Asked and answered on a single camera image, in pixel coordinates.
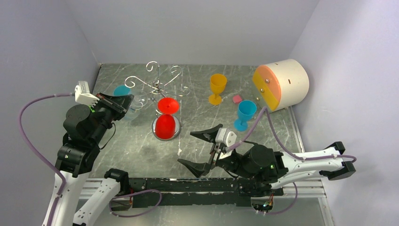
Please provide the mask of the red plastic wine glass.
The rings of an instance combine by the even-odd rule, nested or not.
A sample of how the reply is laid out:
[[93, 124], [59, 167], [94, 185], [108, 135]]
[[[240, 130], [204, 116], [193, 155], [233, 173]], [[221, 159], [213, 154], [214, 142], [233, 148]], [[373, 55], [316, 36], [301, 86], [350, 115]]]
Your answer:
[[179, 103], [171, 97], [162, 98], [157, 107], [161, 112], [155, 123], [155, 135], [163, 140], [170, 139], [176, 131], [176, 121], [173, 114], [179, 110]]

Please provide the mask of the clear wine glass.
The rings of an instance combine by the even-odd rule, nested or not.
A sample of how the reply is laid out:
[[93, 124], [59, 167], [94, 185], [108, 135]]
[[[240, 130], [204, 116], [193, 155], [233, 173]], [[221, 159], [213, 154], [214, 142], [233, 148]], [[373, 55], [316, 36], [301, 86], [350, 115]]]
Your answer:
[[144, 102], [142, 100], [139, 101], [133, 100], [122, 120], [124, 121], [134, 120], [135, 118], [138, 117], [143, 107], [144, 107]]

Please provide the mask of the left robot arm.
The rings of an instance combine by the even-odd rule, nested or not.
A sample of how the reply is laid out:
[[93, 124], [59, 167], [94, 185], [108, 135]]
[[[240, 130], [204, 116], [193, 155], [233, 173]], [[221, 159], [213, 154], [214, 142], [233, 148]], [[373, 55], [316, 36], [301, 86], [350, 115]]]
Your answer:
[[75, 93], [76, 105], [71, 107], [63, 123], [66, 134], [57, 153], [55, 168], [61, 174], [43, 221], [45, 226], [91, 226], [116, 195], [130, 192], [128, 173], [110, 169], [95, 193], [78, 210], [82, 188], [100, 153], [99, 146], [107, 130], [128, 112], [134, 95], [109, 96], [103, 93]]

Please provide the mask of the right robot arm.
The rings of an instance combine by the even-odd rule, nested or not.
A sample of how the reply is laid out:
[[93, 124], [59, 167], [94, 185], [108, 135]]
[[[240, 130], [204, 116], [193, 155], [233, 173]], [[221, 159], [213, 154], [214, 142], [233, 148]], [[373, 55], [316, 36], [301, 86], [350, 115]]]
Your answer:
[[252, 143], [244, 154], [228, 151], [237, 135], [221, 124], [214, 128], [195, 131], [191, 136], [212, 143], [209, 161], [195, 163], [178, 159], [195, 177], [207, 175], [220, 167], [228, 173], [254, 182], [254, 190], [265, 195], [271, 189], [309, 178], [327, 177], [328, 180], [348, 178], [356, 172], [348, 157], [341, 157], [342, 143], [336, 142], [322, 151], [300, 153], [293, 157], [286, 152], [277, 152], [264, 145]]

